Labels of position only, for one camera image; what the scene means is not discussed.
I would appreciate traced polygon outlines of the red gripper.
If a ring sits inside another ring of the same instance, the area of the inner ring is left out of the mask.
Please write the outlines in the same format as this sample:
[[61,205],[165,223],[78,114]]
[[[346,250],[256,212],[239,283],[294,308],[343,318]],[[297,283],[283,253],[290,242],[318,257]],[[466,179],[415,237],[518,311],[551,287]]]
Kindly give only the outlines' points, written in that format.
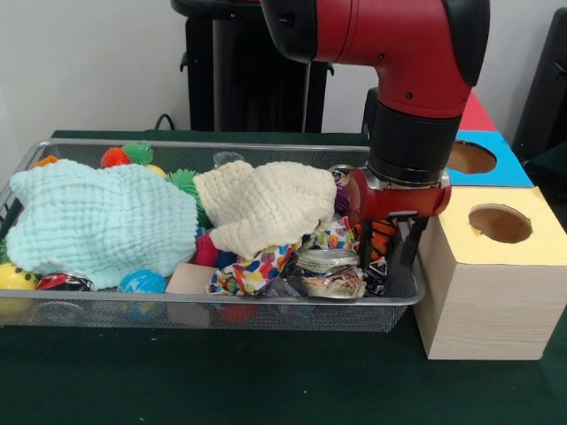
[[416,218],[409,226],[400,255],[403,266],[415,262],[418,246],[429,217],[442,213],[451,197],[451,180],[444,171],[432,186],[409,187],[381,181],[367,167],[355,168],[349,175],[346,192],[350,221],[361,221],[360,264],[368,269],[373,261],[373,221],[389,218]]

